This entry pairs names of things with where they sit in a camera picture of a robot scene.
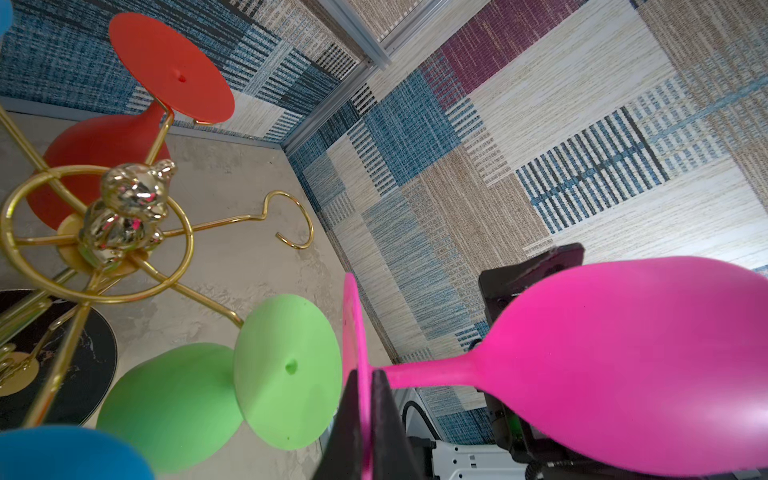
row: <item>black cable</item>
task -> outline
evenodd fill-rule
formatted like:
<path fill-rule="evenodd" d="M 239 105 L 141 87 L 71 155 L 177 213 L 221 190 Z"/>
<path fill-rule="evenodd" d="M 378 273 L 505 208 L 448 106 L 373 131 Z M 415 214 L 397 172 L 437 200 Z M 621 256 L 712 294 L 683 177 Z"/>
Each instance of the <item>black cable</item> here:
<path fill-rule="evenodd" d="M 414 407 L 416 411 L 419 413 L 419 415 L 422 416 L 422 420 L 424 420 L 424 423 L 427 424 L 427 428 L 429 429 L 429 433 L 432 434 L 433 437 L 435 437 L 435 440 L 440 440 L 440 435 L 437 434 L 437 431 L 435 430 L 435 427 L 432 425 L 432 422 L 429 421 L 429 418 L 427 417 L 426 412 L 424 412 L 424 409 L 422 407 L 414 402 L 413 400 L 409 400 L 406 402 L 406 406 L 402 407 L 402 429 L 406 429 L 406 420 L 408 418 L 408 408 Z"/>
<path fill-rule="evenodd" d="M 542 468 L 544 468 L 544 466 L 541 463 L 531 460 L 531 463 L 525 467 L 525 480 L 536 480 L 538 474 L 541 473 Z"/>
<path fill-rule="evenodd" d="M 469 348 L 467 348 L 467 351 L 470 351 L 474 349 L 480 342 L 482 342 L 482 339 L 474 339 L 469 343 Z"/>

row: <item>purple panel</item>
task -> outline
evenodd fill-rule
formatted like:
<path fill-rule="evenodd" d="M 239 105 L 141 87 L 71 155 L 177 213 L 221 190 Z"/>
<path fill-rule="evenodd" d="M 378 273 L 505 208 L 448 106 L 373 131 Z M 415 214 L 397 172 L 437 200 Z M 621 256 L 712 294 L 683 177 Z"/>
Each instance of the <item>purple panel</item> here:
<path fill-rule="evenodd" d="M 469 93 L 575 12 L 581 3 L 492 0 L 440 50 Z"/>
<path fill-rule="evenodd" d="M 419 70 L 443 111 L 448 110 L 467 95 L 451 64 L 439 48 L 424 60 Z"/>

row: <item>blue striped panel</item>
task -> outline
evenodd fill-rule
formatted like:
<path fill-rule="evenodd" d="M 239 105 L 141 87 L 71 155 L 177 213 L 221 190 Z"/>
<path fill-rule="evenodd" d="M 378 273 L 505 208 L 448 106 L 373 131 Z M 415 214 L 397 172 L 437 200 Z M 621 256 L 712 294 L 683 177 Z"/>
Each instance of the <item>blue striped panel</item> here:
<path fill-rule="evenodd" d="M 646 91 L 627 109 L 670 177 L 726 155 L 707 120 L 714 109 L 700 108 L 680 75 Z"/>
<path fill-rule="evenodd" d="M 317 58 L 317 64 L 339 80 L 343 80 L 358 63 L 356 58 L 352 58 L 335 43 L 328 45 L 328 48 Z"/>
<path fill-rule="evenodd" d="M 397 187 L 397 182 L 389 171 L 389 167 L 384 161 L 381 152 L 376 147 L 376 142 L 371 137 L 365 121 L 359 121 L 355 126 L 349 129 L 349 139 L 366 168 L 368 176 L 371 177 L 373 186 L 379 192 L 379 196 L 384 198 L 390 191 Z"/>
<path fill-rule="evenodd" d="M 351 101 L 346 101 L 318 130 L 320 137 L 328 145 L 333 145 L 342 135 L 346 133 L 358 120 L 360 116 L 352 105 Z"/>
<path fill-rule="evenodd" d="M 280 102 L 291 86 L 299 81 L 307 68 L 310 68 L 312 62 L 295 48 L 290 47 L 287 43 L 284 44 L 287 47 L 286 49 L 281 49 L 280 45 L 278 45 L 276 50 L 281 50 L 281 52 L 275 55 L 274 59 L 272 55 L 267 59 L 264 65 L 266 68 L 264 76 L 267 79 L 263 87 L 256 93 L 256 96 L 264 101 L 286 108 Z M 311 111 L 314 109 L 314 105 L 316 104 L 312 104 L 311 107 L 305 106 L 305 110 L 310 108 Z"/>
<path fill-rule="evenodd" d="M 314 63 L 306 64 L 302 60 L 309 62 L 294 49 L 294 53 L 286 58 L 273 77 L 276 86 L 287 85 L 287 88 L 280 98 L 267 101 L 298 114 L 308 115 L 341 82 Z"/>
<path fill-rule="evenodd" d="M 137 85 L 134 89 L 131 98 L 125 104 L 125 113 L 131 115 L 138 115 L 141 112 L 147 110 L 149 105 L 154 101 L 154 98 L 150 93 L 141 85 Z M 174 124 L 181 124 L 186 122 L 175 121 Z"/>
<path fill-rule="evenodd" d="M 362 87 L 355 92 L 350 100 L 360 117 L 367 114 L 376 105 L 376 97 L 373 96 L 373 92 L 368 84 L 362 84 Z"/>
<path fill-rule="evenodd" d="M 328 145 L 323 142 L 320 135 L 315 132 L 309 140 L 305 141 L 301 147 L 297 148 L 288 161 L 296 174 L 303 173 L 312 162 L 320 155 L 326 153 Z"/>
<path fill-rule="evenodd" d="M 363 120 L 400 186 L 461 143 L 419 70 Z"/>
<path fill-rule="evenodd" d="M 42 16 L 38 10 L 58 16 Z M 138 82 L 104 38 L 108 17 L 84 4 L 75 12 L 47 2 L 15 2 L 0 51 L 0 95 L 105 114 L 122 114 Z M 85 29 L 97 28 L 102 38 Z"/>
<path fill-rule="evenodd" d="M 495 443 L 487 407 L 437 417 L 445 440 L 459 445 Z"/>
<path fill-rule="evenodd" d="M 669 180 L 626 108 L 605 116 L 515 173 L 550 233 Z"/>
<path fill-rule="evenodd" d="M 235 91 L 243 91 L 277 47 L 278 42 L 278 37 L 259 25 L 248 28 L 220 69 L 230 87 Z"/>
<path fill-rule="evenodd" d="M 108 41 L 119 12 L 157 18 L 221 69 L 251 23 L 206 0 L 17 0 L 0 55 L 0 95 L 101 113 L 124 113 L 137 82 Z"/>
<path fill-rule="evenodd" d="M 321 212 L 326 220 L 328 220 L 330 228 L 333 229 L 336 225 L 355 213 L 355 206 L 352 205 L 352 201 L 349 199 L 349 195 L 346 194 L 346 190 L 342 190 L 341 193 L 336 195 L 328 204 L 323 206 Z"/>
<path fill-rule="evenodd" d="M 421 388 L 419 395 L 434 416 L 449 415 L 464 410 L 461 400 L 451 386 Z"/>
<path fill-rule="evenodd" d="M 320 155 L 314 162 L 304 169 L 304 178 L 312 189 L 320 208 L 329 204 L 336 195 L 344 190 L 344 183 L 336 173 L 328 154 Z"/>
<path fill-rule="evenodd" d="M 414 362 L 424 362 L 426 360 L 434 360 L 435 356 L 432 355 L 432 352 L 429 350 L 429 347 L 424 347 L 422 349 L 418 349 L 415 352 L 406 353 L 405 355 L 400 355 L 398 358 L 397 363 L 414 363 Z"/>
<path fill-rule="evenodd" d="M 488 322 L 482 320 L 477 323 L 473 323 L 472 326 L 464 328 L 463 330 L 454 333 L 456 335 L 456 341 L 465 352 L 469 351 L 469 347 L 475 340 L 482 340 L 488 335 L 491 327 L 488 326 Z"/>
<path fill-rule="evenodd" d="M 296 112 L 290 110 L 284 111 L 275 124 L 270 127 L 270 131 L 264 135 L 264 140 L 282 143 L 283 140 L 288 138 L 288 136 L 296 130 L 296 127 L 299 126 L 303 119 L 304 116 L 299 115 Z"/>
<path fill-rule="evenodd" d="M 427 339 L 469 323 L 469 312 L 399 189 L 363 212 L 362 218 Z"/>

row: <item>black marble base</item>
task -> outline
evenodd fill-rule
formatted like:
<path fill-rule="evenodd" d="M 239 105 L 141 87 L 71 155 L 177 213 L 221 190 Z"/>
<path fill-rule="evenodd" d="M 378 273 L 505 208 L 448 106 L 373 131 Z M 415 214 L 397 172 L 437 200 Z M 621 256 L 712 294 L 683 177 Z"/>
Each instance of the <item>black marble base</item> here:
<path fill-rule="evenodd" d="M 0 312 L 10 308 L 32 290 L 0 291 Z M 53 305 L 40 315 L 30 326 L 15 336 L 17 352 L 29 353 L 35 348 L 48 326 L 61 314 L 76 306 L 76 303 L 52 297 Z M 21 392 L 0 397 L 0 430 L 15 429 L 24 421 L 26 412 L 35 399 L 41 384 L 51 370 L 53 358 L 69 323 L 54 333 L 47 345 L 43 346 L 38 361 L 40 373 Z M 81 425 L 93 414 L 107 395 L 118 364 L 118 345 L 107 320 L 91 309 L 85 330 L 80 336 L 78 349 L 72 365 L 67 371 L 64 384 L 48 413 L 46 424 Z"/>

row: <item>gold round base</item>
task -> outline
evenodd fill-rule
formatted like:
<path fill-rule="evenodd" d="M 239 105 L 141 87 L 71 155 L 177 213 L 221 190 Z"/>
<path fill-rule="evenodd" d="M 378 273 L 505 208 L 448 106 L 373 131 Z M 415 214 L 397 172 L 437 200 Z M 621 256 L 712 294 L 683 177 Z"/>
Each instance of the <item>gold round base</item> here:
<path fill-rule="evenodd" d="M 72 214 L 65 218 L 64 221 L 58 226 L 56 233 L 58 235 L 78 235 L 80 229 L 83 227 L 83 217 L 77 214 Z M 73 270 L 77 270 L 80 273 L 91 275 L 94 271 L 94 267 L 83 258 L 78 251 L 78 246 L 75 245 L 61 245 L 56 247 L 58 249 L 58 255 L 61 259 Z M 142 260 L 149 258 L 149 253 L 144 250 L 136 250 L 134 252 Z M 138 270 L 138 267 L 131 262 L 123 262 L 117 269 L 111 271 L 109 276 L 126 276 Z"/>
<path fill-rule="evenodd" d="M 29 354 L 24 352 L 13 352 L 6 358 L 13 359 L 14 363 L 20 363 L 27 358 L 27 355 Z M 27 368 L 18 370 L 10 378 L 5 379 L 2 385 L 0 385 L 0 397 L 21 392 L 32 383 L 32 380 L 34 380 L 36 376 L 38 376 L 38 372 L 40 372 L 40 364 L 38 363 L 38 360 L 30 359 Z"/>

